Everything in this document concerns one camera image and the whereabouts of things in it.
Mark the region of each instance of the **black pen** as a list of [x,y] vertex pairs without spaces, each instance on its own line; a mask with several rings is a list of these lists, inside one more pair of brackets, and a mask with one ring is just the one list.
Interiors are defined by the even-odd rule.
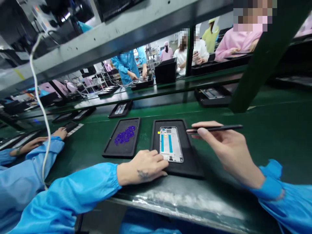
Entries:
[[[186,130],[186,133],[197,133],[197,130],[201,127],[194,127],[189,128]],[[236,124],[236,125],[224,125],[224,126],[213,126],[213,127],[203,127],[207,129],[209,132],[216,132],[216,131],[226,131],[226,130],[235,130],[243,128],[243,125]]]

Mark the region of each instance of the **white uniform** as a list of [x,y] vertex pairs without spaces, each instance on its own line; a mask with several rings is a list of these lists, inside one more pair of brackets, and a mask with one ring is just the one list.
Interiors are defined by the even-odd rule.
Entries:
[[[207,52],[206,43],[204,40],[198,40],[195,42],[193,52],[195,52],[195,51],[197,51],[199,53],[199,57],[201,57],[205,60],[208,60],[209,53]],[[180,75],[185,75],[186,68],[179,69],[179,66],[186,61],[187,55],[188,55],[188,51],[186,49],[181,52],[179,48],[175,51],[175,53],[173,55],[174,58],[177,58],[177,66],[178,66],[177,73],[179,73]]]

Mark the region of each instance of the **hand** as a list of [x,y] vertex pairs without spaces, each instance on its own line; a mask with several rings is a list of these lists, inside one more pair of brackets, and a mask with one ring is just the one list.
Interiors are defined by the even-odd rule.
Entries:
[[205,62],[205,59],[199,58],[199,59],[197,60],[196,64],[202,64],[202,63],[204,63],[204,62]]
[[157,150],[140,150],[137,155],[127,163],[117,166],[117,178],[120,186],[150,182],[161,176],[167,176],[163,171],[169,166]]
[[195,52],[193,53],[193,62],[197,63],[197,60],[198,60],[199,58],[200,58],[200,57],[199,57],[198,51],[195,51]]
[[128,71],[128,75],[130,76],[131,80],[137,80],[137,76],[133,72]]
[[33,149],[37,148],[40,146],[40,142],[44,142],[48,139],[48,137],[38,137],[30,142],[28,142],[26,145],[24,145],[20,151],[19,151],[19,154],[18,155],[21,155],[21,154],[25,154],[25,153],[29,153],[30,151],[32,151]]
[[258,41],[259,41],[259,39],[256,39],[256,40],[254,40],[254,41],[251,43],[251,45],[250,45],[250,47],[249,47],[249,52],[253,52],[253,51],[254,51],[254,49],[256,48],[256,46],[257,46],[257,44],[258,44]]
[[147,66],[146,66],[146,63],[143,64],[142,76],[143,76],[143,80],[145,80],[146,77],[147,77]]
[[240,51],[239,48],[233,48],[232,51],[231,51],[231,54],[234,54],[234,53],[239,52],[239,51]]
[[53,133],[53,136],[60,137],[62,140],[64,140],[67,136],[67,131],[64,127],[61,127]]
[[[216,121],[199,122],[192,127],[222,126]],[[205,128],[197,130],[199,136],[195,139],[205,140],[214,150],[224,169],[242,184],[259,189],[265,181],[260,169],[251,159],[244,135],[233,130],[209,132]]]

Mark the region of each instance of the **purple small parts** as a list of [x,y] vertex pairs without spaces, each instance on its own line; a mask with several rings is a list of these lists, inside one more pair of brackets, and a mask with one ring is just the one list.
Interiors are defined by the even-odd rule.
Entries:
[[124,132],[121,132],[118,134],[118,136],[115,138],[115,145],[118,146],[118,144],[127,143],[130,141],[130,138],[134,137],[134,131],[136,130],[135,126],[128,127]]

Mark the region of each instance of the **green metal post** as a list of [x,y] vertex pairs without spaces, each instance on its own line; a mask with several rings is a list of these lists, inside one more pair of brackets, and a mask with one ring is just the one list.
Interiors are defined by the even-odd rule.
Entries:
[[194,50],[194,33],[195,33],[195,25],[191,26],[188,31],[188,55],[186,58],[186,74],[185,76],[191,76],[192,69],[192,61],[193,61],[193,50]]
[[262,34],[229,105],[234,113],[245,112],[248,109],[260,87],[273,74],[311,8],[311,0],[278,1],[275,9],[277,15],[273,16],[273,23],[268,25],[268,32]]

